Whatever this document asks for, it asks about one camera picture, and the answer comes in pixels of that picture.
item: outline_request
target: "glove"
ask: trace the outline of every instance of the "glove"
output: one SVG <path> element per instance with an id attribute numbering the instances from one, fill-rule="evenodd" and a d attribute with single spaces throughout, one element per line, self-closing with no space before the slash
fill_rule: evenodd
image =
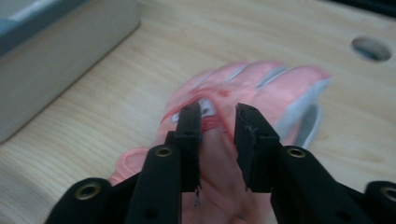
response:
<path id="1" fill-rule="evenodd" d="M 165 108 L 154 147 L 177 126 L 179 110 L 199 102 L 203 140 L 200 146 L 202 190 L 182 195 L 182 223 L 264 223 L 271 211 L 269 194 L 246 191 L 233 145 L 235 106 L 260 110 L 283 145 L 307 148 L 321 121 L 316 101 L 330 76 L 315 66 L 287 69 L 277 61 L 238 62 L 207 70 L 180 87 Z M 116 185 L 143 167 L 148 149 L 122 154 L 109 181 Z"/>

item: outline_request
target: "white stripe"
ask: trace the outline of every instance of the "white stripe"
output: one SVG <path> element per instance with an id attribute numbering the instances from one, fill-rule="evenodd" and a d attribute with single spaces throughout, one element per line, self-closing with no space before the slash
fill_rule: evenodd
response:
<path id="1" fill-rule="evenodd" d="M 225 80 L 224 82 L 229 82 L 231 80 L 233 80 L 233 78 L 235 78 L 236 76 L 239 75 L 239 73 L 241 73 L 246 67 L 248 66 L 248 64 L 239 67 L 238 69 L 236 69 L 235 71 L 233 71 Z"/>
<path id="2" fill-rule="evenodd" d="M 302 145 L 303 148 L 307 149 L 311 145 L 312 141 L 314 141 L 318 129 L 320 127 L 321 121 L 323 120 L 323 110 L 319 105 L 315 106 L 315 109 L 317 110 L 316 117 L 312 118 L 315 120 L 314 125 L 312 126 L 311 132 L 309 132 L 309 135 L 306 137 L 304 140 L 304 143 Z"/>
<path id="3" fill-rule="evenodd" d="M 205 81 L 207 78 L 209 78 L 210 75 L 212 75 L 212 73 L 209 73 L 209 74 L 207 74 L 207 75 L 204 76 L 204 77 L 201 77 L 201 79 L 199 79 L 199 81 L 195 84 L 194 88 L 197 88 L 199 85 L 201 85 L 201 83 L 202 83 L 203 81 Z"/>
<path id="4" fill-rule="evenodd" d="M 276 67 L 271 70 L 262 80 L 260 80 L 259 84 L 257 84 L 256 88 L 261 88 L 268 83 L 272 82 L 277 77 L 282 76 L 283 74 L 289 72 L 291 69 L 287 69 L 286 67 Z"/>

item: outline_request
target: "black plastic part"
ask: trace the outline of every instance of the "black plastic part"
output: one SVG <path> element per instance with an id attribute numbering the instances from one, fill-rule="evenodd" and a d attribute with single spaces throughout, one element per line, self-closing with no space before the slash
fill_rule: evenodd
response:
<path id="1" fill-rule="evenodd" d="M 396 2 L 394 0 L 328 0 L 352 7 L 358 7 L 385 16 L 396 18 Z"/>
<path id="2" fill-rule="evenodd" d="M 54 1 L 29 19 L 17 22 L 9 31 L 0 35 L 0 57 L 86 2 L 88 0 Z"/>
<path id="3" fill-rule="evenodd" d="M 96 186 L 97 193 L 91 198 L 92 187 Z M 101 178 L 88 178 L 77 182 L 61 198 L 52 209 L 47 224 L 97 224 L 101 223 L 102 212 L 106 207 L 107 198 L 110 195 L 111 186 L 108 181 Z"/>
<path id="4" fill-rule="evenodd" d="M 364 192 L 363 202 L 366 213 L 375 223 L 396 223 L 396 184 L 371 182 Z"/>
<path id="5" fill-rule="evenodd" d="M 271 192 L 271 159 L 281 145 L 275 130 L 255 107 L 243 104 L 236 106 L 233 142 L 247 188 L 253 192 Z"/>
<path id="6" fill-rule="evenodd" d="M 199 168 L 201 138 L 201 107 L 199 103 L 186 105 L 180 110 L 176 131 L 169 132 L 165 142 L 180 150 L 183 192 L 195 192 L 201 187 Z"/>
<path id="7" fill-rule="evenodd" d="M 139 176 L 140 173 L 133 175 L 111 188 L 106 208 L 102 212 L 101 224 L 124 223 Z"/>
<path id="8" fill-rule="evenodd" d="M 271 180 L 276 217 L 288 218 L 279 219 L 279 223 L 373 223 L 303 148 L 277 150 Z"/>
<path id="9" fill-rule="evenodd" d="M 178 148 L 170 145 L 152 148 L 140 173 L 124 223 L 180 223 L 180 191 Z"/>

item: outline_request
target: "brass screw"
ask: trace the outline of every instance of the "brass screw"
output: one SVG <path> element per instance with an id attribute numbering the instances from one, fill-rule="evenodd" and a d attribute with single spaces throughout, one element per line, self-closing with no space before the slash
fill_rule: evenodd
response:
<path id="1" fill-rule="evenodd" d="M 155 155 L 157 155 L 158 157 L 167 157 L 172 155 L 172 150 L 167 147 L 158 148 L 155 151 Z"/>
<path id="2" fill-rule="evenodd" d="M 304 151 L 294 147 L 288 149 L 288 154 L 295 158 L 304 158 L 306 155 Z"/>
<path id="3" fill-rule="evenodd" d="M 78 200 L 88 200 L 96 196 L 101 190 L 101 186 L 96 182 L 88 183 L 84 186 L 81 186 L 75 194 L 75 197 Z"/>

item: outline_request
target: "wooden table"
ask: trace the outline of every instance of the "wooden table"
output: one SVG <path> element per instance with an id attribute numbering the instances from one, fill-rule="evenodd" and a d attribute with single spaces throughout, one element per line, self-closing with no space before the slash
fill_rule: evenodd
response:
<path id="1" fill-rule="evenodd" d="M 0 146 L 0 223 L 42 223 L 75 182 L 108 177 L 117 157 L 153 140 L 170 94 L 210 67 L 276 59 L 333 75 L 310 150 L 363 191 L 396 182 L 396 57 L 350 47 L 370 36 L 396 51 L 396 23 L 322 1 L 141 0 L 141 25 Z"/>

